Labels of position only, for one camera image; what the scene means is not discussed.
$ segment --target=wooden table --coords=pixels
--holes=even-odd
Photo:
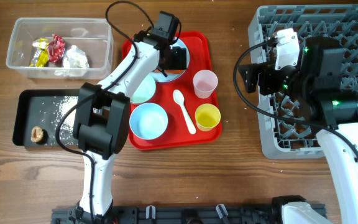
[[[330,4],[351,2],[337,0]],[[51,209],[74,205],[83,190],[80,156],[57,147],[28,150],[12,143],[17,101],[23,90],[79,88],[84,82],[27,79],[8,69],[5,59],[13,25],[20,17],[103,17],[108,4],[57,0],[13,4],[0,0],[0,223],[49,223]],[[245,110],[231,75],[236,59],[249,47],[247,27],[260,5],[328,2],[151,0],[139,4],[153,20],[160,10],[171,12],[180,18],[183,30],[199,30],[208,38],[213,69],[219,77],[223,133],[211,144],[150,152],[141,152],[127,143],[115,163],[114,204],[241,205],[270,203],[272,197],[280,195],[302,195],[325,203],[329,219],[339,223],[339,206],[326,160],[267,159],[260,147],[257,114]],[[111,20],[128,34],[138,32],[147,23],[129,6],[112,9]],[[118,55],[123,40],[114,33],[114,66],[121,60]],[[256,94],[248,97],[253,104],[258,103]]]

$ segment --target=blue bowl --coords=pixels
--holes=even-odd
[[[160,137],[167,129],[167,112],[155,103],[144,103],[135,108],[129,118],[129,127],[141,139],[152,140]]]

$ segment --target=white spoon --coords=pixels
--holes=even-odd
[[[187,110],[185,108],[185,97],[183,96],[181,91],[179,90],[173,91],[173,100],[175,101],[175,103],[177,103],[180,106],[181,111],[185,117],[186,125],[187,128],[189,129],[190,134],[196,134],[196,127],[194,127],[194,124],[191,121],[189,114],[187,113]]]

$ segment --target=clear plastic bin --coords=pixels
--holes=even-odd
[[[34,55],[33,41],[52,35],[63,37],[66,50],[76,45],[85,52],[89,68],[29,67]],[[87,18],[20,18],[16,20],[7,50],[6,65],[30,78],[102,79],[111,73],[113,38],[105,19]],[[64,70],[66,76],[55,75]]]

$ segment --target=red tray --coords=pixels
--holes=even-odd
[[[157,89],[154,96],[148,101],[160,105],[168,114],[168,127],[165,132],[153,140],[143,140],[130,130],[129,141],[140,150],[163,149],[177,146],[188,146],[192,144],[201,144],[213,142],[222,133],[222,124],[219,123],[214,129],[204,132],[197,128],[195,120],[195,111],[199,105],[211,103],[219,108],[216,91],[207,99],[200,99],[194,93],[193,77],[203,69],[212,70],[211,58],[209,57],[209,48],[207,38],[200,32],[190,31],[182,32],[180,39],[186,44],[190,53],[190,62],[186,72],[174,81],[166,83],[157,83]],[[131,49],[131,43],[127,40],[122,46],[122,57],[128,54]],[[191,120],[196,126],[197,133],[190,134],[179,105],[173,101],[173,91],[180,90],[185,96],[185,106]],[[137,105],[131,105],[131,112]]]

